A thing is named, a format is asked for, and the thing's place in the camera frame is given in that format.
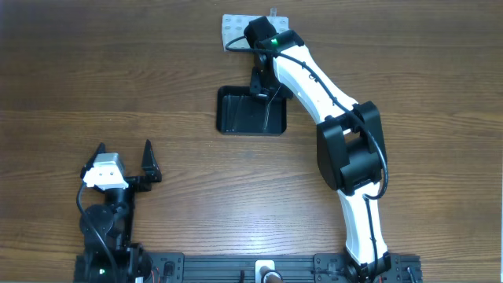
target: cable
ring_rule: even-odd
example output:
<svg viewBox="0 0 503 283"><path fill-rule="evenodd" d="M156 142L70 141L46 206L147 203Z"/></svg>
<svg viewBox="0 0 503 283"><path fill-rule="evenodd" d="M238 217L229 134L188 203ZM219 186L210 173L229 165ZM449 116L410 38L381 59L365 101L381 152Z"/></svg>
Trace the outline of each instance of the cable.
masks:
<svg viewBox="0 0 503 283"><path fill-rule="evenodd" d="M379 260L379 257L377 255L376 238L374 237L374 228L373 228L373 222L372 222L372 214L370 212L370 202L369 202L369 200L379 200L386 193L387 184L388 184L388 181L389 181L389 173L388 173L388 170L387 170L387 163L386 163L386 160L384 159L383 151L379 147L379 144L377 143L376 139L367 130L367 128L365 127L365 124L352 111L350 111L348 108L344 107L344 105L340 104L340 102L337 100L337 97L333 96L332 92L330 92L330 90L325 85L325 83L323 83L323 81L320 79L320 77L318 76L318 74L316 74L316 72L312 68L310 68L309 66L307 66L306 62L302 62L302 61L300 61L300 60L298 60L298 59L296 59L296 58L294 58L292 56L283 54L281 52L272 51L272 50L252 49L252 48L231 48L230 47L233 43L235 43L235 42L237 42L239 40L242 40L242 39L246 39L246 36L243 35L243 36L240 36L240 37L238 37L236 39L233 39L233 40L229 41L226 44L226 50L233 51L233 52L243 52L243 53L269 54L269 55L272 55L272 56L283 57L283 58L289 59L292 62L295 62L295 63L299 64L302 68L305 68L310 73L310 76L313 77L313 79L314 79L315 82L317 82L317 83L319 83L321 85L321 87L327 93L327 95L330 97L330 99L332 99L333 104L337 105L337 107L341 108L347 115L349 115L350 118L353 119L353 121L356 122L356 124L362 129L363 133L365 133L365 135L367 136L367 138L369 138L369 140L372 142L372 144L376 148L377 155L378 155L379 161L380 161L380 165L383 168L383 179L384 179L383 180L383 186L381 187L379 193L376 196L370 196L368 194L364 194L363 195L363 199L365 200L365 204L366 204L366 207L367 207L367 214L369 216L370 240L372 241L373 250L374 250L375 268L373 270L373 278L375 278L376 277L376 271L377 271L377 262Z"/></svg>
<svg viewBox="0 0 503 283"><path fill-rule="evenodd" d="M226 50L233 51L233 52L243 52L243 53L269 54L269 55L273 55L273 56L283 57L283 58L289 59L290 61L293 61L293 62L299 64L300 66L302 66L302 68L305 68L310 73L310 75L313 76L315 82L318 82L321 85L321 87L323 87L323 90L325 90L325 92L330 97L330 99L332 99L333 104L337 105L337 107L341 108L346 114L349 115L350 118L353 119L353 121L356 122L356 124L362 129L362 131L365 133L365 135L369 138L369 140L375 146L376 151L377 151L377 155L379 156L380 165L383 168L383 176L384 176L383 186L382 186L380 192L376 196L370 196L368 194L365 194L364 198L368 198L370 200L379 200L381 197L383 197L383 195L386 193L388 179L389 179L389 174L388 174L388 171L387 171L387 163L386 163L386 160L384 159L383 151L379 147L379 144L377 144L376 139L367 130L367 128L365 127L365 124L352 111L350 111L348 108L344 107L344 105L340 104L340 102L337 100L337 97L333 96L332 92L330 92L330 90L325 85L325 83L323 83L323 81L320 79L320 77L318 76L318 74L316 74L316 72L313 71L312 68L310 68L309 66L307 66L306 62L302 62L302 61L300 61L298 59L295 59L292 56L283 54L281 52L272 51L272 50L252 49L252 48L231 48L230 47L233 43L235 43L235 42L237 42L239 40L242 40L242 39L246 39L246 36L243 35L243 36L240 36L240 37L238 37L236 39L233 39L233 40L229 41L226 44Z"/></svg>
<svg viewBox="0 0 503 283"><path fill-rule="evenodd" d="M117 263L113 258L112 253L108 249L107 245L105 244L105 241L103 241L103 238L101 237L100 233L94 228L93 223L91 222L91 219L87 215L87 213L84 211L82 208L82 204L80 203L80 198L82 196L82 192L84 191L84 188L86 188L86 183L82 182L82 185L80 186L79 193L77 193L77 208L79 208L80 214L82 215L82 218L84 219L84 222L86 223L87 227L93 232L94 236L97 238L97 240L100 242L101 247L103 250L105 250L105 254L107 255L108 259L110 260L110 263L112 264L112 272L113 272L113 278L114 282L117 283Z"/></svg>

